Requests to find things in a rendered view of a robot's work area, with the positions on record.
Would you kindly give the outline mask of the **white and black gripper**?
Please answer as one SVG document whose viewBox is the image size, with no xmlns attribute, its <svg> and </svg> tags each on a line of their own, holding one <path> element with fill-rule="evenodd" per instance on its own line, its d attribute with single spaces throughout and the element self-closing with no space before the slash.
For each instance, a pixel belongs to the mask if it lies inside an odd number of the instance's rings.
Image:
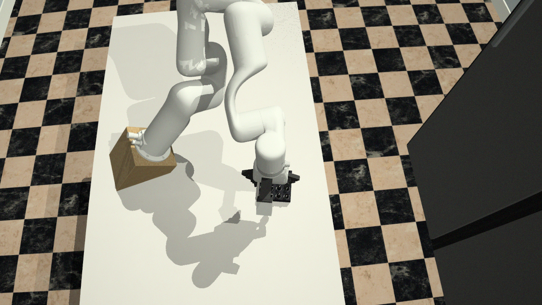
<svg viewBox="0 0 542 305">
<path fill-rule="evenodd" d="M 254 186 L 257 186 L 258 182 L 261 182 L 262 177 L 263 178 L 272 178 L 272 177 L 266 177 L 260 174 L 259 170 L 256 166 L 256 159 L 254 161 L 253 169 L 247 169 L 242 170 L 241 175 L 245 176 L 246 178 L 249 178 L 252 183 L 254 183 Z M 295 183 L 296 181 L 300 180 L 300 176 L 296 174 L 292 174 L 289 172 L 289 167 L 284 168 L 282 173 L 278 175 L 277 177 L 272 178 L 272 184 L 276 185 L 284 185 L 284 190 L 286 190 L 286 187 L 289 187 L 291 183 Z"/>
</svg>

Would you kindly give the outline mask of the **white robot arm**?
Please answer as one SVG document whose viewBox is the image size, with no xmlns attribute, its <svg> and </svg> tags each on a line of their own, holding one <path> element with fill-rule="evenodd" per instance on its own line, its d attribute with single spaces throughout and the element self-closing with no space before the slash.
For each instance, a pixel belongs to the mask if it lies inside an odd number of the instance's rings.
<svg viewBox="0 0 542 305">
<path fill-rule="evenodd" d="M 260 174 L 275 177 L 290 167 L 285 160 L 285 114 L 279 106 L 238 113 L 235 97 L 241 85 L 267 67 L 263 36 L 274 25 L 270 8 L 261 0 L 176 0 L 176 66 L 184 77 L 197 80 L 175 84 L 147 129 L 127 133 L 138 154 L 151 162 L 168 158 L 171 145 L 190 123 L 192 115 L 218 107 L 224 99 L 232 138 L 256 140 L 256 166 Z M 227 88 L 228 58 L 224 48 L 209 41 L 205 12 L 224 13 L 234 73 Z M 205 76 L 203 76 L 205 75 Z"/>
</svg>

